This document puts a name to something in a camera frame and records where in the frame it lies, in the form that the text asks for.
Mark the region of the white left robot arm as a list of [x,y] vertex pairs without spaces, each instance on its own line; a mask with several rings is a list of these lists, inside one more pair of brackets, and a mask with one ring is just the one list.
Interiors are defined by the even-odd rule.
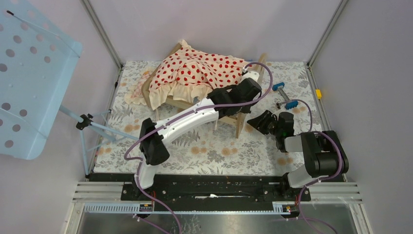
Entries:
[[240,84],[214,89],[197,104],[170,118],[157,122],[150,118],[144,120],[138,143],[143,159],[135,174],[138,183],[134,185],[132,194],[139,200],[149,198],[158,166],[169,159],[167,145],[179,136],[223,117],[250,113],[252,100],[262,93],[259,77],[260,74],[254,70],[243,72]]

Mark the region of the checkered ruffled pillow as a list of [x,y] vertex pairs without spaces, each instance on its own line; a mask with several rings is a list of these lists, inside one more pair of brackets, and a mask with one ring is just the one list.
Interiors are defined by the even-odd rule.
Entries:
[[143,87],[143,84],[151,76],[154,70],[155,70],[154,67],[151,67],[151,66],[145,67],[144,70],[139,73],[136,81],[134,81],[132,85],[128,87],[128,91],[126,92],[124,96],[124,101],[128,105],[131,105],[131,104],[144,105],[144,106],[147,105],[144,99],[144,96],[143,96],[142,87]]

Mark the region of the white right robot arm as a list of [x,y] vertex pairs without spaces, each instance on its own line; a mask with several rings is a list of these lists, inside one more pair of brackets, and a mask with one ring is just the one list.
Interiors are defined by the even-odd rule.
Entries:
[[282,176],[279,193],[284,200],[293,200],[299,194],[298,188],[348,172],[348,159],[335,131],[313,131],[296,135],[292,113],[281,112],[275,115],[268,110],[247,123],[264,135],[273,135],[279,151],[303,154],[304,164]]

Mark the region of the red strawberry print duvet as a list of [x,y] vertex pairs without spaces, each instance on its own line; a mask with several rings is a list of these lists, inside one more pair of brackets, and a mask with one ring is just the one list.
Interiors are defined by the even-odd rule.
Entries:
[[149,84],[152,109],[173,100],[192,102],[203,99],[216,88],[241,82],[242,68],[247,62],[233,56],[210,54],[191,47],[185,40],[180,48],[167,56],[153,73]]

